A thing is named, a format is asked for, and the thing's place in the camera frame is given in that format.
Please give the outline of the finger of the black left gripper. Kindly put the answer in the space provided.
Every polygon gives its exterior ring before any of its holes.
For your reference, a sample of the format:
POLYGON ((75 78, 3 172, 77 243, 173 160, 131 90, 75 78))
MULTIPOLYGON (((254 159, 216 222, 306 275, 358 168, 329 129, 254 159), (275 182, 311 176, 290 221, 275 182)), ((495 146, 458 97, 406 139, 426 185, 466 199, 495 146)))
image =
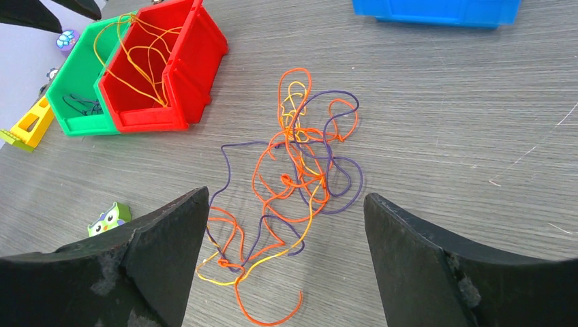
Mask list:
POLYGON ((102 18, 101 9, 94 0, 52 0, 52 2, 92 20, 102 18))
POLYGON ((1 23, 62 32, 58 18, 38 0, 1 0, 1 23))

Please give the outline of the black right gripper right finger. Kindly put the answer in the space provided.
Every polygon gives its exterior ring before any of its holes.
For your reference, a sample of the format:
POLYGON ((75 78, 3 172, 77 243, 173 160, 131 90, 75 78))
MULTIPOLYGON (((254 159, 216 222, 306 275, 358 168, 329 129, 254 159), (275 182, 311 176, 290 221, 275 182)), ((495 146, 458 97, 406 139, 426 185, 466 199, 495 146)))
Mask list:
POLYGON ((496 249, 377 193, 365 231, 389 326, 576 326, 577 260, 496 249))

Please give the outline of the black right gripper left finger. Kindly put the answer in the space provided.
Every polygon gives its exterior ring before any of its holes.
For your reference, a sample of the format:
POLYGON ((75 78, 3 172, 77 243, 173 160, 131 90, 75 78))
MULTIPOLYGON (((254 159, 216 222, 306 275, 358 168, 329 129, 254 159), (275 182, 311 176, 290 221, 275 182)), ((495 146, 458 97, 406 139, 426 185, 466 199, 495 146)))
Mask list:
POLYGON ((180 326, 209 214, 206 187, 52 253, 1 258, 2 326, 180 326))

